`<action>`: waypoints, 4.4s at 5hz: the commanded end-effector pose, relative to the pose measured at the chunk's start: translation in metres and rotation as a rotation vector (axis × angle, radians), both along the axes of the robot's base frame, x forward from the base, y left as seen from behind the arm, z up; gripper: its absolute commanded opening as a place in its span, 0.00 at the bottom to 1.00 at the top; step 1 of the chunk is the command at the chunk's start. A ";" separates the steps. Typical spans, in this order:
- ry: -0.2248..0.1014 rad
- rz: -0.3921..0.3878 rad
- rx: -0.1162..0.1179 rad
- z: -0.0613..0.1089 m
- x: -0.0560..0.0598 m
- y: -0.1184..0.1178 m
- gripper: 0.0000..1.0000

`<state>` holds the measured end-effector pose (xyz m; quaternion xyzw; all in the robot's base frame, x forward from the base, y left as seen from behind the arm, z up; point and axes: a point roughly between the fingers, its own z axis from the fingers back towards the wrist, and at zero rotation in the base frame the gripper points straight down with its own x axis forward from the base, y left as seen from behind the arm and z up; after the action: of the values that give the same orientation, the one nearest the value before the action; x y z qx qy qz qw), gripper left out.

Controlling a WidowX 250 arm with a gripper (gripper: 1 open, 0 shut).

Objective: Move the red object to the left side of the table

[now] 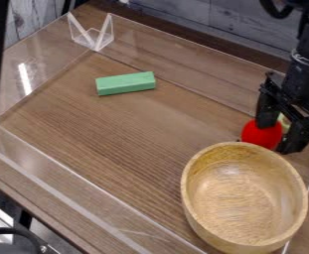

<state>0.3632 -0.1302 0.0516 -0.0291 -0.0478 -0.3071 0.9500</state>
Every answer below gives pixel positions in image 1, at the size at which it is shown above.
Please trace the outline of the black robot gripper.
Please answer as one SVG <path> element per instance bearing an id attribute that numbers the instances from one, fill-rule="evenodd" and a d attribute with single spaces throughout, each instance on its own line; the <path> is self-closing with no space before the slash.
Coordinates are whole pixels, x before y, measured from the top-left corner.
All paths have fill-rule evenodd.
<path id="1" fill-rule="evenodd" d="M 309 144 L 309 59 L 293 50 L 287 74 L 269 71 L 259 91 L 257 128 L 273 127 L 283 113 L 292 124 L 276 151 L 283 155 L 301 152 Z"/>

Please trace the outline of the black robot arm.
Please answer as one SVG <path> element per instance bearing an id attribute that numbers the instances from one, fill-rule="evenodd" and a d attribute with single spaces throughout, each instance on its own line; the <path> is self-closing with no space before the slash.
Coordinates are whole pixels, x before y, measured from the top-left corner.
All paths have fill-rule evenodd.
<path id="1" fill-rule="evenodd" d="M 291 52 L 285 75 L 275 71 L 265 74 L 260 86 L 255 120 L 265 129 L 276 125 L 279 115 L 291 121 L 276 151 L 284 155 L 301 152 L 309 144 L 309 0 L 281 0 L 277 9 L 273 0 L 259 0 L 265 12 L 275 19 L 285 19 L 297 10 L 301 12 L 297 30 L 297 45 Z"/>

